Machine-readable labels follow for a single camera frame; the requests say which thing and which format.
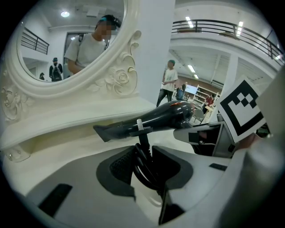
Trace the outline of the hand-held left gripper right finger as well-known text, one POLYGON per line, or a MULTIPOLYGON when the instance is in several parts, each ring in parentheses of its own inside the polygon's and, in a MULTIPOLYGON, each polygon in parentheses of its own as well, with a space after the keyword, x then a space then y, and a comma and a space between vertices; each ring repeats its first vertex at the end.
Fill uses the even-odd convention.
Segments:
POLYGON ((196 206, 217 184, 230 163, 230 159, 160 146, 152 147, 152 158, 162 188, 160 225, 196 206))

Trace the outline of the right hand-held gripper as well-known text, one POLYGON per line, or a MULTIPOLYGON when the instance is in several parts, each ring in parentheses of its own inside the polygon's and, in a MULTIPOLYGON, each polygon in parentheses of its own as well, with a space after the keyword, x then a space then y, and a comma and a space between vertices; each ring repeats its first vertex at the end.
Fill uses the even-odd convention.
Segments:
MULTIPOLYGON (((240 78, 216 104, 234 143, 256 132, 266 124, 269 133, 285 131, 285 68, 277 72, 269 86, 260 92, 247 78, 240 78)), ((192 145, 217 142, 217 128, 223 122, 193 125, 193 128, 174 130, 174 138, 192 145)))

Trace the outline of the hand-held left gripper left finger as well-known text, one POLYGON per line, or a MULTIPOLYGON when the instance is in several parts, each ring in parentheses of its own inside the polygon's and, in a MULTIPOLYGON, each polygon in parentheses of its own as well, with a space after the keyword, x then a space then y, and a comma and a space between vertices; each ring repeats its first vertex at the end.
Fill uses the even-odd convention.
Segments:
POLYGON ((78 158, 26 197, 62 225, 153 225, 131 186, 134 157, 126 146, 78 158))

